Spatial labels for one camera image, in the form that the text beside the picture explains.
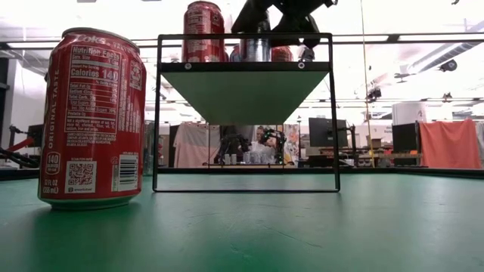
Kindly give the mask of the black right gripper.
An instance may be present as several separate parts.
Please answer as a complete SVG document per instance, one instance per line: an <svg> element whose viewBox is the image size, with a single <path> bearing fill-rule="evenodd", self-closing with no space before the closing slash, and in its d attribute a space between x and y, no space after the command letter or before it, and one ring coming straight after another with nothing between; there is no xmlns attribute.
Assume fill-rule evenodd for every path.
<svg viewBox="0 0 484 272"><path fill-rule="evenodd" d="M231 31L257 32L260 26L269 31L268 9L275 6L286 15L271 32L319 33L318 26L310 14L321 6L329 8L336 4L337 0L246 0ZM270 41L272 48L300 44L299 39L272 39Z"/></svg>

